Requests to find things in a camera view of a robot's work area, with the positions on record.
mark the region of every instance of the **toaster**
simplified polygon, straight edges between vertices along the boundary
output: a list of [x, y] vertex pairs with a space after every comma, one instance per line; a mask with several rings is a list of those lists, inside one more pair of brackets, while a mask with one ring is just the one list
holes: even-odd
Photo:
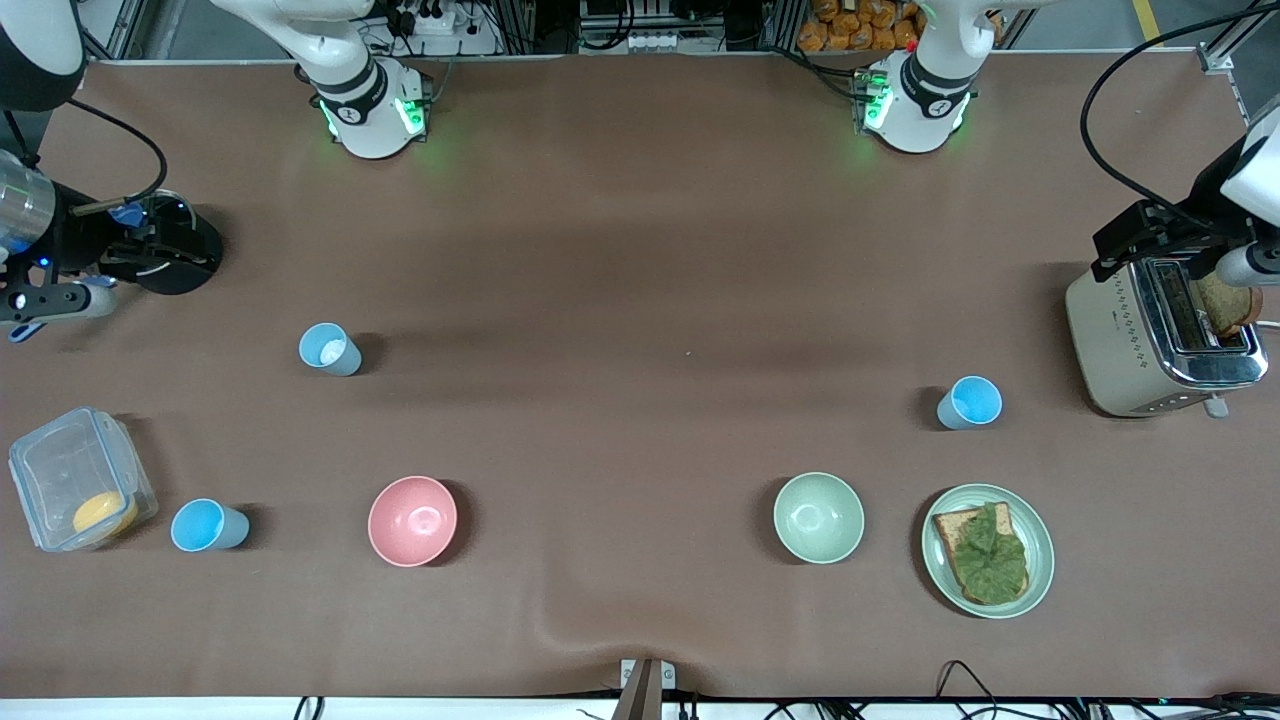
[[1103, 413], [1151, 418], [1204, 404], [1225, 418], [1222, 396], [1266, 374], [1254, 325], [1213, 333], [1187, 258], [1139, 260], [1101, 283], [1085, 273], [1066, 290], [1075, 355]]

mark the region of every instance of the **bread slice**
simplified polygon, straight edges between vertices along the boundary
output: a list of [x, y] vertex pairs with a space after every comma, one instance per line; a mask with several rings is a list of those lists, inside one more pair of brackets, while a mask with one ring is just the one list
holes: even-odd
[[1219, 337], [1231, 337], [1262, 315], [1262, 291], [1256, 287], [1229, 286], [1216, 272], [1192, 281], [1192, 286]]
[[[970, 507], [969, 510], [956, 510], [955, 512], [943, 512], [941, 515], [933, 516], [933, 525], [938, 529], [938, 536], [942, 538], [942, 547], [947, 548], [947, 562], [951, 564], [951, 571], [955, 573], [956, 562], [956, 547], [964, 541], [965, 527], [969, 520], [973, 520], [982, 512], [982, 507]], [[1014, 518], [1009, 514], [1007, 502], [996, 503], [996, 532], [1002, 536], [1011, 536], [1014, 533]], [[1018, 597], [1021, 597], [1030, 585], [1030, 578], [1023, 578], [1023, 587], [1018, 591]], [[964, 585], [960, 585], [961, 592], [964, 592]], [[978, 605], [986, 605], [980, 600], [972, 597], [968, 592], [964, 593], [966, 598]]]

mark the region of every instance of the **cup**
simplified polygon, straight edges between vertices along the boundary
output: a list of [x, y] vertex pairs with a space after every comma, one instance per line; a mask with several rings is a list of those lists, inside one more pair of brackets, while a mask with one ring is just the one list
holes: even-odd
[[312, 368], [346, 377], [360, 369], [360, 348], [333, 323], [311, 325], [298, 341], [298, 356]]
[[952, 430], [972, 430], [1000, 416], [1005, 401], [1000, 388], [987, 378], [969, 375], [951, 386], [938, 402], [938, 421]]
[[207, 497], [183, 505], [169, 527], [173, 544], [186, 552], [227, 550], [244, 542], [247, 536], [248, 518], [243, 512]]

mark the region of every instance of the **yellow tape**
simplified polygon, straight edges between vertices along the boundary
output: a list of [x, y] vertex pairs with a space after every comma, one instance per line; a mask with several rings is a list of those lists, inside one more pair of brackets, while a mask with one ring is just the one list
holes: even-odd
[[1142, 26], [1142, 35], [1147, 40], [1160, 36], [1160, 26], [1156, 24], [1156, 13], [1151, 9], [1151, 0], [1133, 0], [1133, 12], [1138, 14], [1138, 24]]

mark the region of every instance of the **green bowl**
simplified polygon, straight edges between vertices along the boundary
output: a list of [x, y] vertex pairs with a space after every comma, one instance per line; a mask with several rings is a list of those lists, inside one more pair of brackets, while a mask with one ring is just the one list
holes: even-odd
[[[970, 507], [980, 507], [987, 502], [1007, 502], [1009, 515], [1014, 521], [1014, 533], [1018, 539], [1027, 546], [1027, 592], [1012, 602], [1004, 605], [982, 605], [973, 602], [964, 596], [960, 583], [956, 580], [951, 564], [947, 561], [947, 551], [938, 536], [938, 528], [933, 524], [933, 516]], [[1009, 492], [1002, 487], [973, 483], [948, 489], [942, 497], [929, 507], [924, 516], [924, 528], [920, 532], [920, 550], [924, 553], [924, 568], [933, 578], [933, 584], [938, 585], [942, 594], [954, 602], [956, 607], [991, 620], [1007, 620], [1018, 618], [1039, 605], [1048, 594], [1048, 587], [1053, 584], [1053, 541], [1048, 537], [1048, 528], [1039, 514], [1027, 503], [1025, 500]]]
[[863, 501], [845, 480], [805, 473], [787, 480], [773, 501], [773, 529], [805, 562], [840, 562], [863, 539]]

